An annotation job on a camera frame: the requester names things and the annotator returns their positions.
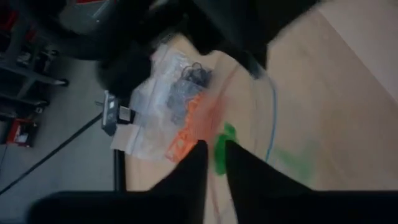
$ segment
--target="wooden surface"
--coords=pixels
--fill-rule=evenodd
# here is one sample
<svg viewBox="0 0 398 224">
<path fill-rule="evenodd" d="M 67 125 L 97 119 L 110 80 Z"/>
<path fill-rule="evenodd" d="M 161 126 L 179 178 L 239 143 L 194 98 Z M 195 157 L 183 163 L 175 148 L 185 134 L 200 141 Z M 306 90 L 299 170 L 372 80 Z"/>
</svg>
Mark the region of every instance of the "wooden surface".
<svg viewBox="0 0 398 224">
<path fill-rule="evenodd" d="M 174 44 L 197 57 L 183 40 Z M 202 62 L 214 67 L 219 56 Z M 279 104 L 269 164 L 313 189 L 397 189 L 398 107 L 326 19 L 308 13 L 271 44 L 269 57 Z M 149 189 L 174 167 L 126 162 L 129 190 Z M 223 222 L 235 222 L 224 177 L 216 185 Z M 205 223 L 214 222 L 208 193 Z"/>
</svg>

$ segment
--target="cable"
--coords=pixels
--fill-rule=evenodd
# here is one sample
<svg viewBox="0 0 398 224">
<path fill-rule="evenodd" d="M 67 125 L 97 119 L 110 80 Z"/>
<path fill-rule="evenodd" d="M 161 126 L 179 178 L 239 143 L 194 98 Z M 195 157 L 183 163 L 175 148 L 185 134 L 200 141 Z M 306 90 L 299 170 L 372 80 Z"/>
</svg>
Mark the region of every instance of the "cable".
<svg viewBox="0 0 398 224">
<path fill-rule="evenodd" d="M 70 136 L 66 141 L 61 143 L 58 147 L 56 147 L 52 152 L 50 152 L 48 155 L 46 155 L 43 159 L 41 159 L 39 162 L 34 164 L 30 169 L 28 169 L 26 172 L 24 172 L 22 175 L 20 175 L 16 180 L 12 181 L 7 187 L 2 189 L 0 191 L 0 196 L 4 193 L 6 193 L 9 189 L 11 189 L 13 186 L 18 184 L 23 178 L 27 177 L 31 172 L 36 170 L 39 166 L 41 166 L 45 161 L 49 160 L 51 157 L 56 155 L 61 149 L 63 149 L 65 146 L 67 146 L 69 143 L 71 143 L 75 138 L 80 136 L 83 132 L 85 132 L 88 128 L 90 128 L 93 124 L 95 124 L 97 121 L 99 121 L 102 118 L 102 113 L 97 115 L 95 118 L 93 118 L 91 121 L 89 121 L 87 124 L 85 124 L 83 127 L 81 127 L 77 132 L 75 132 L 72 136 Z"/>
<path fill-rule="evenodd" d="M 0 170 L 2 167 L 2 163 L 4 162 L 4 158 L 6 156 L 7 149 L 8 149 L 8 145 L 6 144 L 6 148 L 4 149 L 4 153 L 2 154 L 1 161 L 0 161 Z"/>
</svg>

